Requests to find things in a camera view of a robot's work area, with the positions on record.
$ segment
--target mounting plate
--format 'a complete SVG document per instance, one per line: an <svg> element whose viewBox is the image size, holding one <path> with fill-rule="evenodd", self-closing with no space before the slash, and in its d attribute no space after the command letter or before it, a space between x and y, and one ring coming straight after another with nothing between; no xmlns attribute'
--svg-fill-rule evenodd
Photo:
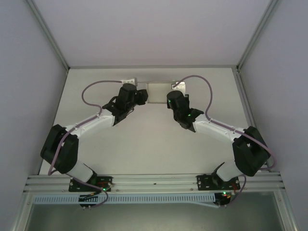
<svg viewBox="0 0 308 231"><path fill-rule="evenodd" d="M98 176L96 178L95 186L98 186L98 187L103 188L103 189L108 189L110 187L108 185L108 183L112 184L112 177ZM93 192L93 191L95 191L95 189L92 188L92 187L80 184L79 182L71 179L68 191L69 192Z"/></svg>
<svg viewBox="0 0 308 231"><path fill-rule="evenodd" d="M236 187L236 190L239 190L241 188L238 177L232 178L230 181L225 182L223 186L219 187L213 183L212 176L207 174L197 176L197 185L199 191L211 191L211 190L226 191L226 190L234 190L234 187Z"/></svg>

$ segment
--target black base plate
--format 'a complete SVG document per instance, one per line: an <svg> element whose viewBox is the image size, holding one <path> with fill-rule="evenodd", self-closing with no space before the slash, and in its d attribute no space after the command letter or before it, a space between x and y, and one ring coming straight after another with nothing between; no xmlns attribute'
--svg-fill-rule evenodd
<svg viewBox="0 0 308 231"><path fill-rule="evenodd" d="M110 186L108 183L112 184L112 177L107 176L97 176L95 186L98 186L103 189L108 189ZM69 188L69 192L94 192L96 191L94 188L80 184L75 180L71 180Z"/></svg>
<svg viewBox="0 0 308 231"><path fill-rule="evenodd" d="M197 185L199 191L234 190L234 186L236 190L239 190L241 186L238 180L238 177L232 178L219 187L213 183L211 175L204 174L197 176Z"/></svg>

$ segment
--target robotic arm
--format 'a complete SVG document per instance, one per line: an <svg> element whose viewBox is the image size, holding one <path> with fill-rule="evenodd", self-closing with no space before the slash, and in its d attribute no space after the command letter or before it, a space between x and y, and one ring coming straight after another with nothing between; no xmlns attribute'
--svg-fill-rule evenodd
<svg viewBox="0 0 308 231"><path fill-rule="evenodd" d="M68 131L75 128L62 143L54 168L62 174L68 174L92 184L97 174L77 159L79 142L102 129L118 124L134 110L136 105L145 104L147 99L148 93L146 90L137 90L133 84L123 84L118 96L113 97L109 103L104 105L102 113L94 120L86 122L78 128L76 127L77 124L82 124L93 116L74 125L61 127L57 124L53 126L40 153L41 157L51 164L60 140Z"/></svg>
<svg viewBox="0 0 308 231"><path fill-rule="evenodd" d="M203 111L189 107L189 95L184 96L177 90L170 92L167 95L167 107L172 109L175 121L184 129L204 133L226 143L232 142L234 160L222 163L214 170L211 175L214 185L222 187L225 182L242 174L252 177L270 157L270 154L257 143L235 132L247 134L265 145L256 128L252 126L248 129L235 128L217 120L208 120ZM234 130L231 131L217 124Z"/></svg>

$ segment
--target white wall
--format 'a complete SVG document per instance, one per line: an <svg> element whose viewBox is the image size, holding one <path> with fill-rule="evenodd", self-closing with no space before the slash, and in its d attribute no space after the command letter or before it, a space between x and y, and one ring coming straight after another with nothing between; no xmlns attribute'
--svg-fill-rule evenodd
<svg viewBox="0 0 308 231"><path fill-rule="evenodd" d="M301 230L308 230L308 1L282 0L244 65L256 123L278 159Z"/></svg>
<svg viewBox="0 0 308 231"><path fill-rule="evenodd" d="M53 123L65 82L22 0L0 2L0 230L9 230L29 174Z"/></svg>
<svg viewBox="0 0 308 231"><path fill-rule="evenodd" d="M35 0L68 64L235 65L270 0Z"/></svg>

